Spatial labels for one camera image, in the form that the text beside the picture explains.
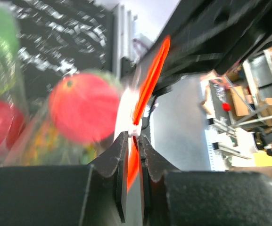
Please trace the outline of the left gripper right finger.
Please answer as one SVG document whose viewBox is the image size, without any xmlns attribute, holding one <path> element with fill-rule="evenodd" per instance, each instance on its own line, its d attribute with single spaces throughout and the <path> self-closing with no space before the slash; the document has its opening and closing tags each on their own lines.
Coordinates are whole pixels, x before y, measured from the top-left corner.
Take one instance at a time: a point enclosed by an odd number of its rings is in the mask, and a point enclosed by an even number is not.
<svg viewBox="0 0 272 226">
<path fill-rule="evenodd" d="M 139 139 L 145 226 L 272 226 L 272 180 L 257 172 L 181 171 Z"/>
</svg>

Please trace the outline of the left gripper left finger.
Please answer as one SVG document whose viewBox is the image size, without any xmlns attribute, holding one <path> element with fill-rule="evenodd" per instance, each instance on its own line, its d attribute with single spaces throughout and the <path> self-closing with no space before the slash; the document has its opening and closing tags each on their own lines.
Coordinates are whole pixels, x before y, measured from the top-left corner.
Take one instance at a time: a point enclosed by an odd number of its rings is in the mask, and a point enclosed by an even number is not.
<svg viewBox="0 0 272 226">
<path fill-rule="evenodd" d="M 0 167 L 0 226 L 125 222 L 128 133 L 87 165 Z"/>
</svg>

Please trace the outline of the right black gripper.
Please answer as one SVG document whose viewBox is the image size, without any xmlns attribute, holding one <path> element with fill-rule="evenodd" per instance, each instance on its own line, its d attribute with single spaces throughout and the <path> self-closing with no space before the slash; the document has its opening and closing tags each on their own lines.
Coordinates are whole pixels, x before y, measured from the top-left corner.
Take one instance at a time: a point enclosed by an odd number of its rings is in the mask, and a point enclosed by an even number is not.
<svg viewBox="0 0 272 226">
<path fill-rule="evenodd" d="M 185 73 L 224 74 L 272 46 L 272 0 L 181 0 L 157 42 L 171 45 L 155 89 Z"/>
</svg>

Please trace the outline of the zip bag orange slider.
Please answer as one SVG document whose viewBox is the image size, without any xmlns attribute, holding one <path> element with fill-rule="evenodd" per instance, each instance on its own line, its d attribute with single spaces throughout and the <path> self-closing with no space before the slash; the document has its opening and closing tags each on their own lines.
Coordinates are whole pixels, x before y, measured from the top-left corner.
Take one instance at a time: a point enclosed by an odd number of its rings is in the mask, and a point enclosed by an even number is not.
<svg viewBox="0 0 272 226">
<path fill-rule="evenodd" d="M 62 79 L 11 148 L 4 166 L 85 165 L 127 131 L 127 188 L 131 188 L 139 172 L 136 141 L 142 116 L 170 44 L 170 36 L 165 37 L 151 58 L 137 65 L 128 85 L 93 69 Z"/>
</svg>

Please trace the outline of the fake pineapple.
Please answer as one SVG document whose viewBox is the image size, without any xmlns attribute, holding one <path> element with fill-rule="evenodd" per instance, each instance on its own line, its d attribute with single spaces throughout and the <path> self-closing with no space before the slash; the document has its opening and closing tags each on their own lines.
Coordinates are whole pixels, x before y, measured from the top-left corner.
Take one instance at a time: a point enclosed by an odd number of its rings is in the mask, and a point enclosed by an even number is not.
<svg viewBox="0 0 272 226">
<path fill-rule="evenodd" d="M 16 163 L 34 165 L 85 165 L 97 157 L 95 144 L 79 145 L 64 138 L 51 121 L 34 132 Z"/>
</svg>

